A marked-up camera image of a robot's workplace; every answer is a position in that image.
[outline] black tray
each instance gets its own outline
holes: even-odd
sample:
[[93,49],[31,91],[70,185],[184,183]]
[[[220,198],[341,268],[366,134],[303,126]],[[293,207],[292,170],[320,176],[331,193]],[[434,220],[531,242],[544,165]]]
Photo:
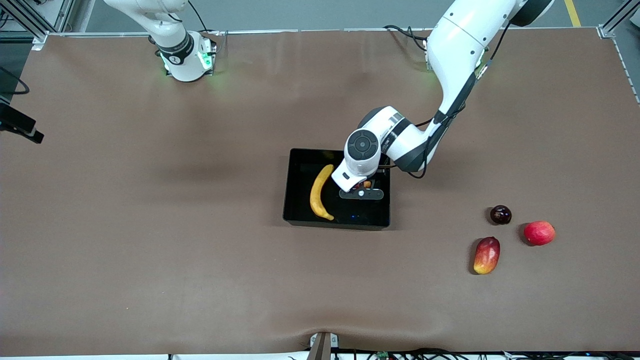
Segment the black tray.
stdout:
[[[309,195],[320,170],[327,165],[336,167],[344,158],[342,151],[291,149],[289,153],[289,171],[285,192],[282,218],[292,225],[336,227],[340,229],[380,230],[390,223],[390,169],[379,169],[373,175],[376,188],[385,195],[381,200],[347,200],[339,196],[340,188],[329,178],[322,189],[322,202],[329,214],[335,219],[329,221],[311,210]],[[385,155],[380,159],[382,165],[389,164]]]

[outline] robotic arm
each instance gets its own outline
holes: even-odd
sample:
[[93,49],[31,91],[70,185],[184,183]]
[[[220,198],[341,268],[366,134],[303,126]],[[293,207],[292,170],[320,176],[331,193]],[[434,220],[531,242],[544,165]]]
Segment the robotic arm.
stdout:
[[427,42],[427,57],[442,86],[443,99],[424,131],[391,106],[370,111],[344,145],[344,160],[332,174],[342,190],[372,176],[381,154],[405,172],[424,171],[451,122],[476,83],[483,49],[505,21],[525,26],[554,0],[455,0]]
[[215,43],[186,31],[175,13],[187,0],[104,0],[145,28],[160,50],[167,71],[179,81],[194,81],[213,71]]

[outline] banana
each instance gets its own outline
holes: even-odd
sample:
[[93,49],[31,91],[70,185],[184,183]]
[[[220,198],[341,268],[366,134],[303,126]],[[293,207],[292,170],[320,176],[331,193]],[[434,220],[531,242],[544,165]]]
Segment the banana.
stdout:
[[329,221],[333,220],[333,215],[326,212],[324,205],[322,205],[322,200],[320,199],[320,192],[322,191],[322,187],[326,180],[331,176],[333,172],[333,165],[329,164],[325,166],[320,174],[316,177],[314,181],[313,187],[311,187],[311,196],[309,197],[309,203],[311,204],[311,210],[314,211],[314,214],[321,218],[325,218]]

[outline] gray floor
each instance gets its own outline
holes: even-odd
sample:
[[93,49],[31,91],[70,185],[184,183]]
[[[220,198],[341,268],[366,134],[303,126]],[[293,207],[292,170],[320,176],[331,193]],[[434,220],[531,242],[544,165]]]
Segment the gray floor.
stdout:
[[[31,44],[2,44],[0,43],[0,65],[16,76],[22,73],[22,67],[27,60]],[[16,90],[18,81],[0,71],[0,96],[11,101],[10,93]]]
[[[191,0],[205,25],[216,30],[380,28],[397,24],[432,28],[453,0]],[[188,29],[200,29],[189,7],[179,14]],[[571,26],[564,1],[556,1],[536,26]],[[103,0],[96,0],[87,32],[143,29]]]
[[[387,24],[430,28],[436,24],[452,1],[192,0],[208,28],[231,31],[380,28]],[[573,2],[582,25],[596,26],[613,14],[622,0],[573,0]],[[77,3],[81,10],[77,11],[77,18],[73,22],[75,29],[86,27],[87,32],[100,33],[143,31],[140,25],[109,7],[103,0],[77,0]],[[202,28],[190,7],[187,7],[180,17],[188,29]],[[533,26],[572,26],[564,1],[556,0],[549,12]],[[635,84],[640,85],[640,29],[626,21],[617,28],[616,41],[630,78]],[[23,45],[7,45],[0,50],[0,65],[7,64],[16,71],[21,70],[21,64],[24,63],[27,55]],[[15,86],[14,81],[5,77],[0,80],[2,81],[1,89]]]

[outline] black bracket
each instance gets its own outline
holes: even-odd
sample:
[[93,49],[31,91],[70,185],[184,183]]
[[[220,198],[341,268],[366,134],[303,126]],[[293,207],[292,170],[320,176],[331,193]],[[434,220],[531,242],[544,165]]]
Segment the black bracket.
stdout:
[[42,143],[44,138],[36,130],[35,120],[5,104],[0,104],[0,131],[21,135],[35,143]]

